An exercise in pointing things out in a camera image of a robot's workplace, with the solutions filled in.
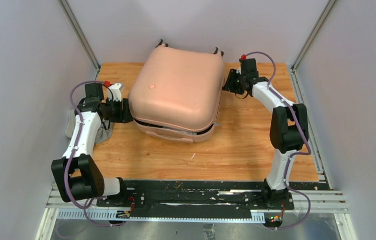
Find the pink suitcase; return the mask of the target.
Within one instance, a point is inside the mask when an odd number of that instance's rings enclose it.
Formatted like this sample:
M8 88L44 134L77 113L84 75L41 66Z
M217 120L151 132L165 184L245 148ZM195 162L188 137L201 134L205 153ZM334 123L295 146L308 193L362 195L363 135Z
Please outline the pink suitcase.
M160 40L128 94L140 131L165 140L199 143L214 133L224 77L224 52L196 52Z

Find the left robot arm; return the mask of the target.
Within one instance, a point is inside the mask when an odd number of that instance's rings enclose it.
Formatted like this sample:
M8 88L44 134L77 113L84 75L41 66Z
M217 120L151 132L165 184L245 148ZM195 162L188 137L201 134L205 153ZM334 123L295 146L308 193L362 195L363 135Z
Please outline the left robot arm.
M78 103L70 96L74 107L74 129L69 145L51 170L61 199L73 202L93 198L107 198L118 207L130 201L127 187L120 177L105 178L93 160L93 150L100 129L112 129L113 123L133 121L129 101L122 97L124 85L108 81L86 81L85 97Z

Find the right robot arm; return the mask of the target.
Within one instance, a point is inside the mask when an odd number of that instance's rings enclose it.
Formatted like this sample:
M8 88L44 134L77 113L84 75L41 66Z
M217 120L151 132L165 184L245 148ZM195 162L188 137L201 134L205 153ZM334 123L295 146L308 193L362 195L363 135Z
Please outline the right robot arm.
M256 61L245 55L239 69L231 69L223 90L246 94L261 102L271 113L269 138L274 148L272 166L258 197L248 200L268 209L289 199L289 177L296 155L308 143L307 108L282 96L270 80L259 76Z

